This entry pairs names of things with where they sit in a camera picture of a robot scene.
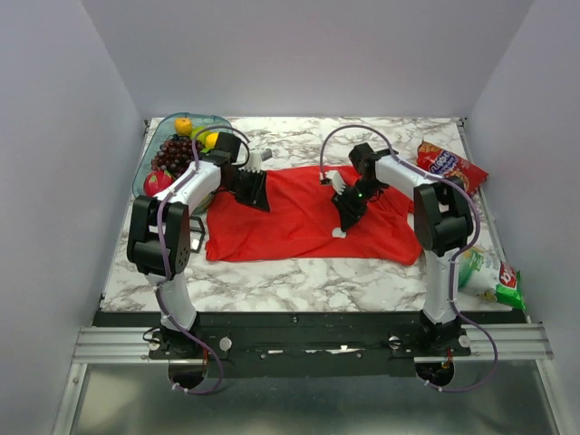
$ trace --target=green snack bag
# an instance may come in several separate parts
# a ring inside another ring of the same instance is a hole
[[[459,258],[459,289],[520,310],[526,309],[519,290],[519,272],[476,247]]]

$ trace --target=red snack bag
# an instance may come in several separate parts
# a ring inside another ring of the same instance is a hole
[[[479,185],[488,177],[488,173],[473,163],[461,158],[451,151],[439,148],[425,140],[417,148],[417,166],[431,174],[443,177],[458,176],[463,181],[465,191],[470,195],[475,193]]]

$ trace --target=screw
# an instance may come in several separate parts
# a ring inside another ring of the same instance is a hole
[[[462,335],[459,339],[459,346],[467,348],[471,345],[471,340],[466,335]]]
[[[396,335],[389,337],[389,347],[396,351],[401,346],[401,340]]]
[[[229,337],[224,337],[219,341],[219,348],[224,351],[227,352],[231,349],[232,347],[232,341],[229,339]]]

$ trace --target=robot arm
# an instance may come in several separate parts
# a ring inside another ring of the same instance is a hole
[[[333,203],[341,230],[347,231],[362,219],[367,202],[381,189],[394,186],[412,199],[414,231],[427,259],[427,294],[421,312],[425,341],[443,345],[458,338],[460,321],[449,299],[450,259],[467,244],[473,230],[466,200],[454,188],[402,165],[389,150],[375,152],[363,143],[353,148],[349,159],[360,174],[353,186],[346,185],[336,171],[328,173],[336,190]],[[453,181],[462,187],[459,179]]]
[[[249,207],[269,211],[266,196],[266,172],[261,162],[272,157],[271,150],[250,152],[245,169],[234,166],[240,141],[230,133],[220,133],[226,140],[204,155],[197,171],[192,163],[181,179],[188,179],[177,190],[173,186],[154,198],[139,196],[132,208],[127,257],[153,285],[162,283],[163,300],[173,318],[185,329],[193,325],[197,313],[189,298],[187,281],[183,274],[191,251],[189,215],[201,201],[217,189],[233,194],[236,201]],[[189,177],[196,171],[195,177]],[[170,279],[166,270],[159,241],[157,212],[161,202],[169,196],[163,209],[164,239],[169,257]],[[161,323],[166,328],[177,328],[168,319]]]

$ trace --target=metal floor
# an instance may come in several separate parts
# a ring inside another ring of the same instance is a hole
[[[451,385],[489,362],[463,362]],[[557,434],[536,363],[502,362],[492,382],[437,393],[419,379],[375,377],[227,380],[213,396],[172,391],[163,365],[93,365],[72,433],[78,435]]]

